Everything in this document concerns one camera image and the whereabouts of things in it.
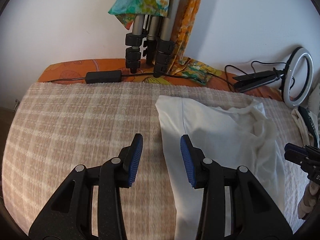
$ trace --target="bed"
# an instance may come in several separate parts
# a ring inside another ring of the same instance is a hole
[[[121,189],[128,239],[174,239],[175,206],[162,152],[155,102],[159,95],[195,99],[207,106],[244,107],[251,96],[201,87],[121,82],[111,84],[33,84],[17,110],[3,160],[7,210],[28,233],[34,219],[63,179],[78,164],[93,167],[117,156],[135,133],[144,147],[133,188]],[[290,109],[283,102],[255,98],[276,124],[277,143],[302,145]],[[296,231],[297,204],[308,183],[304,172],[284,160],[285,212]],[[93,201],[93,233],[97,234]]]

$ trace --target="plaid blanket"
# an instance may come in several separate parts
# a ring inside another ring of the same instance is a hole
[[[130,189],[121,189],[127,236],[141,240],[174,239],[174,199],[155,107],[159,95],[192,98],[224,109],[245,107],[251,102],[248,95],[200,87],[136,82],[33,84],[13,120],[3,159],[4,202],[17,224],[28,233],[45,203],[76,165],[102,165],[130,145],[135,133],[141,133],[144,143],[136,182]],[[290,109],[283,102],[255,99],[263,102],[266,116],[275,122],[280,149],[287,142],[302,144]],[[291,199],[293,206],[286,207],[286,212],[292,213],[294,220],[295,199],[298,201],[300,196],[294,197],[290,188],[299,188],[300,182],[289,177],[291,173],[286,178],[286,199]],[[305,181],[301,183],[303,194]],[[95,235],[96,212],[95,193]]]

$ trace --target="white wall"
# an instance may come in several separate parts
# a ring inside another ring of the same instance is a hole
[[[123,58],[127,31],[108,15],[114,1],[10,0],[0,17],[0,106],[13,108],[50,64]],[[296,45],[319,70],[320,16],[310,0],[202,0],[186,53],[222,69],[284,60]]]
[[[13,108],[50,64],[124,58],[115,0],[10,0],[0,16],[0,106]]]
[[[286,61],[297,46],[309,50],[318,75],[320,16],[310,0],[201,0],[185,56],[218,69],[233,64],[252,72],[249,61]],[[306,67],[294,76],[292,95],[297,95]]]

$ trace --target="floor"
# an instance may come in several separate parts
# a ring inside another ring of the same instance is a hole
[[[2,173],[2,159],[3,159],[3,152],[5,147],[5,142],[7,140],[7,136],[9,133],[9,129],[14,118],[14,113],[5,108],[0,107],[0,168]],[[2,183],[0,184],[0,199],[3,200],[2,195]]]

